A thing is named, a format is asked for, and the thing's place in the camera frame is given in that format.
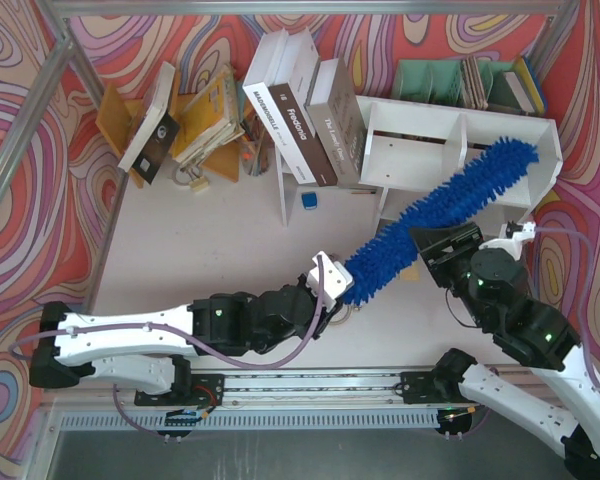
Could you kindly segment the blue microfiber duster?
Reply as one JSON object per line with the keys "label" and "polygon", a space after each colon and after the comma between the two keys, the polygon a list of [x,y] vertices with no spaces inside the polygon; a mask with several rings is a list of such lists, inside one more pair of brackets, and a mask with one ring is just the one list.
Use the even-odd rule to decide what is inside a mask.
{"label": "blue microfiber duster", "polygon": [[536,146],[499,138],[462,171],[409,205],[345,262],[353,285],[344,294],[343,303],[359,306],[369,302],[416,260],[410,228],[437,229],[466,223],[526,176],[538,161]]}

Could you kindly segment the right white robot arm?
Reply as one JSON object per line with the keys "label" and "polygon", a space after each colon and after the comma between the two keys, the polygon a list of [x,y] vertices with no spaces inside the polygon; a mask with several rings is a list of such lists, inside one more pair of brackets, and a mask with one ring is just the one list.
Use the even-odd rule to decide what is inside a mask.
{"label": "right white robot arm", "polygon": [[459,299],[475,326],[552,397],[457,348],[428,373],[424,390],[438,401],[487,407],[551,449],[574,478],[600,479],[600,376],[583,334],[528,289],[521,255],[536,237],[535,224],[510,222],[491,240],[475,223],[412,228],[410,235],[436,285]]}

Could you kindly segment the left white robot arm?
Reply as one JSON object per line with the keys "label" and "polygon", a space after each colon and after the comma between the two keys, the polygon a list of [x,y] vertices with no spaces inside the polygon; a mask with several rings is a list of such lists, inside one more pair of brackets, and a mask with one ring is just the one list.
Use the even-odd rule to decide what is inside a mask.
{"label": "left white robot arm", "polygon": [[189,358],[211,355],[236,365],[244,354],[264,355],[290,338],[317,338],[351,283],[350,275],[326,266],[259,296],[214,294],[144,314],[82,316],[61,301],[49,302],[29,382],[60,389],[102,378],[151,396],[183,398],[191,390]]}

